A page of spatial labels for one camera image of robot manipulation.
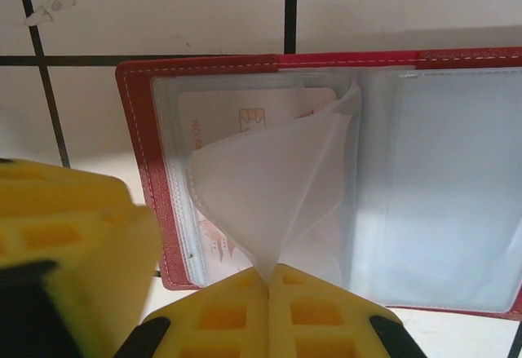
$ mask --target white stitching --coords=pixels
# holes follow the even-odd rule
[[[227,66],[193,66],[193,67],[164,67],[161,69],[137,69],[137,70],[128,70],[127,73],[155,73],[159,71],[175,71],[175,70],[206,70],[206,69],[241,69],[245,67],[255,67],[255,66],[272,66],[273,62],[263,62],[263,63],[248,63],[248,64],[230,64]]]
[[[519,59],[519,55],[512,56],[466,56],[463,58],[420,58],[420,59],[379,59],[379,60],[331,60],[331,61],[317,61],[317,62],[292,62],[281,63],[282,67],[290,67],[296,65],[318,65],[318,64],[363,64],[363,63],[418,63],[418,62],[437,62],[437,61],[459,61],[459,60],[494,60],[494,59]]]
[[[154,212],[156,212],[156,211],[157,211],[157,209],[156,209],[156,200],[154,199],[153,187],[152,187],[152,185],[151,185],[150,174],[149,174],[149,172],[148,172],[147,159],[145,158],[144,148],[143,148],[143,145],[142,145],[142,143],[141,143],[141,137],[139,136],[138,121],[136,120],[136,115],[135,115],[135,112],[134,112],[134,107],[132,106],[131,94],[130,94],[130,92],[129,92],[129,86],[128,86],[128,83],[127,83],[127,73],[123,73],[123,83],[125,84],[125,92],[126,92],[126,95],[127,95],[127,99],[129,100],[130,112],[132,113],[132,119],[134,120],[134,125],[135,125],[135,129],[136,129],[136,136],[137,136],[137,138],[138,138],[139,150],[141,151],[141,157],[142,157],[143,160],[144,160],[144,165],[145,165],[145,175],[147,176],[148,191],[149,191],[149,193],[150,193],[151,200],[153,201],[153,209],[154,209]],[[170,278],[169,268],[167,267],[167,264],[166,264],[165,253],[161,253],[161,256],[163,257],[163,265],[165,266],[166,277],[167,277],[167,279],[169,280],[169,282],[170,282],[172,285],[174,285],[174,286],[180,286],[180,287],[189,287],[189,286],[192,286],[192,285],[186,285],[186,284],[178,284],[178,283],[174,283],[174,282],[172,281],[172,279]]]

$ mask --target white tile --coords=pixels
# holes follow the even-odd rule
[[[505,357],[519,324],[453,313],[393,311],[430,358]]]
[[[522,0],[298,0],[298,51],[517,46]]]
[[[33,0],[48,55],[218,54],[283,47],[284,0]]]
[[[22,0],[0,0],[0,55],[34,55]]]
[[[143,204],[114,68],[49,68],[49,74],[71,167],[118,177]]]
[[[153,283],[151,284],[150,290],[148,292],[147,302],[145,303],[142,319],[148,316],[150,313],[158,310],[165,305],[173,303],[179,299],[187,297],[189,294],[193,293],[193,290],[180,290],[180,291],[172,291],[167,290],[163,287],[163,283],[161,282],[161,278],[153,278]]]
[[[0,67],[0,156],[61,165],[37,67]]]

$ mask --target black plastic piece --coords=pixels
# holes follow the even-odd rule
[[[520,352],[522,351],[522,323],[519,323],[519,328],[516,329],[515,337],[513,338],[513,343],[511,344],[511,349],[507,354],[507,358],[519,358]]]
[[[81,358],[42,278],[51,260],[0,269],[0,356]]]
[[[54,260],[42,260],[40,262],[0,268],[0,289],[39,282],[48,272],[57,267],[58,263]]]
[[[369,322],[390,358],[427,358],[402,324],[382,316],[371,316]]]
[[[153,358],[163,336],[170,327],[166,317],[156,317],[132,330],[114,358]]]

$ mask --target stain on tile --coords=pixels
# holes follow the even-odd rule
[[[27,17],[25,19],[24,24],[26,24],[27,26],[36,26],[36,25],[43,24],[44,22],[47,22],[47,21],[53,21],[51,14],[49,13],[49,11],[47,11],[45,9],[45,7],[39,6],[33,12],[32,15],[30,15],[29,17]]]
[[[76,5],[76,0],[54,0],[51,4],[53,11],[62,11]]]

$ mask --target card chip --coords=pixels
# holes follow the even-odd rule
[[[240,109],[239,124],[241,132],[263,128],[265,126],[264,110],[261,108]]]

